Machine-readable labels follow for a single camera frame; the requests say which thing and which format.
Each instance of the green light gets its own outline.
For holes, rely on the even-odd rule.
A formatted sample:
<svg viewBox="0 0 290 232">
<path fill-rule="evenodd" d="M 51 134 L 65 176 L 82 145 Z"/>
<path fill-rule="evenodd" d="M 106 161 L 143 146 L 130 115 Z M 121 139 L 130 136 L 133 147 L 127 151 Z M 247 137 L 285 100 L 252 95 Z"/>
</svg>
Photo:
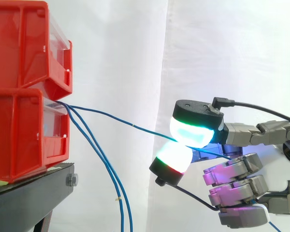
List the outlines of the green light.
<svg viewBox="0 0 290 232">
<path fill-rule="evenodd" d="M 202 148 L 209 144 L 214 136 L 214 131 L 204 127 L 196 127 L 171 118 L 171 135 L 186 146 Z"/>
<path fill-rule="evenodd" d="M 192 155 L 189 147 L 170 141 L 158 152 L 157 158 L 176 171 L 184 173 L 191 164 Z"/>
</svg>

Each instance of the black connector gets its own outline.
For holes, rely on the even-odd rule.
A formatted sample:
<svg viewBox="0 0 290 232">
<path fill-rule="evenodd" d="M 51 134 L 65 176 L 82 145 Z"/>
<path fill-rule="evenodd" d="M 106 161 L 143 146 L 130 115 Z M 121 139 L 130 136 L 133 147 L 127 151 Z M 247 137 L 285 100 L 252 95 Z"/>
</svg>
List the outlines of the black connector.
<svg viewBox="0 0 290 232">
<path fill-rule="evenodd" d="M 227 98 L 218 98 L 214 97 L 212 106 L 218 110 L 220 110 L 222 107 L 233 107 L 235 106 L 234 100 L 229 100 Z"/>
</svg>

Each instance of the white curtain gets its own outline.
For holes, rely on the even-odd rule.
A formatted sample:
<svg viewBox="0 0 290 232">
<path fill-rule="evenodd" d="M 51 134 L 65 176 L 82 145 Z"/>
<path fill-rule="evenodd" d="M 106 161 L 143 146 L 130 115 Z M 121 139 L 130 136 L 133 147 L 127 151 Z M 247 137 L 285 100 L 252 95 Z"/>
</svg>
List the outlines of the white curtain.
<svg viewBox="0 0 290 232">
<path fill-rule="evenodd" d="M 154 130 L 167 0 L 48 3 L 73 43 L 73 94 L 63 101 L 106 111 Z M 121 178 L 131 204 L 134 231 L 145 231 L 154 136 L 106 116 L 80 114 Z M 50 232 L 119 232 L 119 204 L 105 166 L 72 123 L 70 141 L 68 162 L 75 162 L 79 184 L 54 210 Z M 129 231 L 126 210 L 125 231 Z"/>
<path fill-rule="evenodd" d="M 290 115 L 290 1 L 48 0 L 73 42 L 73 94 L 63 101 L 103 110 L 169 134 L 178 99 L 214 96 L 264 105 Z M 224 109 L 225 121 L 257 124 L 262 112 Z M 158 187 L 148 167 L 166 142 L 105 116 L 81 112 L 128 194 L 136 232 L 230 231 L 217 213 L 174 189 Z M 290 173 L 278 153 L 272 181 Z M 118 232 L 115 189 L 90 145 L 71 124 L 70 162 L 79 185 L 53 212 L 50 232 Z M 208 201 L 203 169 L 190 166 L 180 186 Z M 126 213 L 125 231 L 129 231 Z M 290 217 L 273 216 L 282 231 Z M 264 225 L 246 231 L 273 231 Z"/>
<path fill-rule="evenodd" d="M 170 135 L 175 101 L 217 97 L 262 105 L 290 116 L 290 1 L 169 0 L 156 131 Z M 245 108 L 222 109 L 225 122 L 256 125 L 279 119 Z M 154 155 L 165 144 L 155 138 Z M 284 190 L 290 162 L 273 146 L 253 146 L 270 190 Z M 203 170 L 223 159 L 192 164 L 179 186 L 209 202 Z M 232 231 L 213 212 L 150 179 L 147 232 Z M 271 221 L 290 231 L 290 216 Z M 275 231 L 269 224 L 240 231 Z"/>
</svg>

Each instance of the metal bolt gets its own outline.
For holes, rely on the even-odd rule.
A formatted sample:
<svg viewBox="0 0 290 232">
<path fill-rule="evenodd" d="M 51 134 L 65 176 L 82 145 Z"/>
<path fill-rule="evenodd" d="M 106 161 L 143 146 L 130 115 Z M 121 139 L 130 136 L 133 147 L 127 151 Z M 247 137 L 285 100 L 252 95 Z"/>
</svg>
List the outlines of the metal bolt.
<svg viewBox="0 0 290 232">
<path fill-rule="evenodd" d="M 66 179 L 66 185 L 75 187 L 78 184 L 78 174 L 68 174 Z"/>
</svg>

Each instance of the black sensor cap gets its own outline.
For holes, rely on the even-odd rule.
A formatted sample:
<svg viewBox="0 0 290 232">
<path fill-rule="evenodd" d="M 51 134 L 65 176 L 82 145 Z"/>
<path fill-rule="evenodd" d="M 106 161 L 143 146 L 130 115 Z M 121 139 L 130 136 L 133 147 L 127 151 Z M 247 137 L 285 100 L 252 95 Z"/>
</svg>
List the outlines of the black sensor cap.
<svg viewBox="0 0 290 232">
<path fill-rule="evenodd" d="M 223 121 L 224 114 L 212 112 L 210 103 L 192 100 L 178 100 L 175 104 L 173 117 L 185 124 L 218 130 Z"/>
<path fill-rule="evenodd" d="M 151 163 L 149 169 L 158 177 L 156 183 L 160 186 L 164 186 L 165 182 L 176 186 L 184 175 L 183 173 L 174 170 L 157 157 Z"/>
</svg>

